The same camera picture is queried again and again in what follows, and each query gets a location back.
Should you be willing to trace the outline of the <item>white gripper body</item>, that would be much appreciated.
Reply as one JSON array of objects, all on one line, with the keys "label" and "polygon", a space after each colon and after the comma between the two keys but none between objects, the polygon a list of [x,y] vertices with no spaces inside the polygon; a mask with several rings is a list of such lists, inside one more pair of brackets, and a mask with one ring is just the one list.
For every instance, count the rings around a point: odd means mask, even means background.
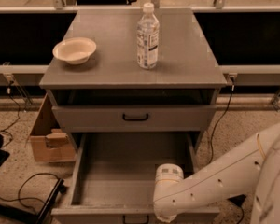
[{"label": "white gripper body", "polygon": [[171,223],[177,217],[176,213],[170,213],[170,212],[157,212],[157,213],[155,213],[155,215],[159,221],[165,222],[165,223]]}]

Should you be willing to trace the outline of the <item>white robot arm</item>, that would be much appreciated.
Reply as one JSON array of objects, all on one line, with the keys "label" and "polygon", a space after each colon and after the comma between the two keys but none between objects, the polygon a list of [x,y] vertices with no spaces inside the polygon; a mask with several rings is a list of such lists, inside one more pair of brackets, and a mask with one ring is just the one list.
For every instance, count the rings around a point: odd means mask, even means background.
[{"label": "white robot arm", "polygon": [[280,122],[258,132],[189,177],[158,167],[153,210],[170,223],[180,214],[254,190],[250,224],[280,224]]}]

